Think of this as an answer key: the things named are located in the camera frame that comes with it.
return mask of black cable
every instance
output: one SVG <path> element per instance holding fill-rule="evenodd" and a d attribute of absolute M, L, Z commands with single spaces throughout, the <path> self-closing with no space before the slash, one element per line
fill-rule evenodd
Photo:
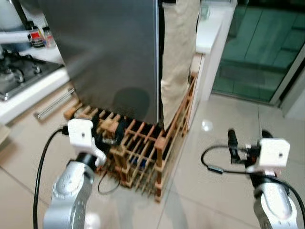
<path fill-rule="evenodd" d="M 211 147 L 207 148 L 201 155 L 201 162 L 204 166 L 206 166 L 208 168 L 208 170 L 216 172 L 216 173 L 220 173 L 220 174 L 229 173 L 229 174 L 252 175 L 252 176 L 256 176 L 256 177 L 264 177 L 264 178 L 268 178 L 268 179 L 272 180 L 275 183 L 278 183 L 278 184 L 281 184 L 281 185 L 285 186 L 286 188 L 290 189 L 293 192 L 293 194 L 295 195 L 295 197 L 296 197 L 296 199 L 297 199 L 297 201 L 300 205 L 302 216 L 303 216 L 303 223 L 305 225 L 305 207 L 304 207 L 303 201 L 302 201 L 300 195 L 297 193 L 297 191 L 291 185 L 289 185 L 288 183 L 282 181 L 281 179 L 279 179 L 277 177 L 268 176 L 268 175 L 262 174 L 260 172 L 251 173 L 251 172 L 244 172 L 244 171 L 227 170 L 227 169 L 223 169 L 223 168 L 220 168 L 220 167 L 217 167 L 217 166 L 206 164 L 206 162 L 204 161 L 204 156 L 209 151 L 211 151 L 213 149 L 217 149 L 217 148 L 232 148 L 232 149 L 238 149 L 240 151 L 246 152 L 246 149 L 238 148 L 238 147 L 235 147 L 235 146 L 228 146 L 228 145 L 211 146 Z"/>
<path fill-rule="evenodd" d="M 102 180 L 105 178 L 106 174 L 107 174 L 107 171 L 106 171 L 106 172 L 104 173 L 104 175 L 101 177 L 101 180 L 99 181 L 99 184 L 98 184 L 98 186 L 97 186 L 97 190 L 98 190 L 98 192 L 99 192 L 101 195 L 108 195 L 108 194 L 114 192 L 114 191 L 119 187 L 119 185 L 120 185 L 120 181 L 119 181 L 118 184 L 117 184 L 113 189 L 111 189 L 110 191 L 107 191 L 107 192 L 102 192 L 102 191 L 100 191 L 101 182 L 102 182 Z"/>
<path fill-rule="evenodd" d="M 50 144 L 51 140 L 54 138 L 54 136 L 58 132 L 63 132 L 63 129 L 58 129 L 57 131 L 55 131 L 49 137 L 46 145 L 44 146 L 44 149 L 43 149 L 43 152 L 42 152 L 42 155 L 41 155 L 41 158 L 40 158 L 39 166 L 38 166 L 38 171 L 37 171 L 37 176 L 36 176 L 35 194 L 34 194 L 34 204 L 33 204 L 33 225 L 34 225 L 34 229 L 38 229 L 37 207 L 38 207 L 39 185 L 40 185 L 40 177 L 41 177 L 43 161 L 44 161 L 44 157 L 46 156 L 47 149 L 49 147 L 49 144 Z"/>

